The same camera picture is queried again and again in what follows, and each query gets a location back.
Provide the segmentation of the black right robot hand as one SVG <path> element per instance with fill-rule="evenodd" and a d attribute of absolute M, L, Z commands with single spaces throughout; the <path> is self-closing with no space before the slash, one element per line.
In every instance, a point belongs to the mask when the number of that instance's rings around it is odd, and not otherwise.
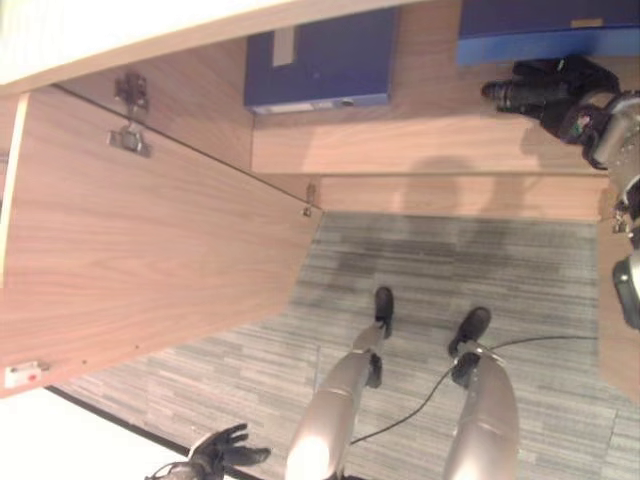
<path fill-rule="evenodd" d="M 497 111 L 532 118 L 562 142 L 585 148 L 601 139 L 610 118 L 591 100 L 621 93 L 614 73 L 580 55 L 517 61 L 511 79 L 487 82 L 481 88 L 482 97 Z"/>

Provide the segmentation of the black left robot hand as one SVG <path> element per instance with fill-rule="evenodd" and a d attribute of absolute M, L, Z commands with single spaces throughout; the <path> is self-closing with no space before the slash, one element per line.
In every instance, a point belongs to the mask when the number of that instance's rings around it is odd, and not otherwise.
<path fill-rule="evenodd" d="M 198 441 L 188 456 L 196 479 L 223 479 L 228 467 L 253 467 L 264 463 L 271 456 L 271 449 L 247 446 L 248 439 L 248 424 L 240 423 Z"/>

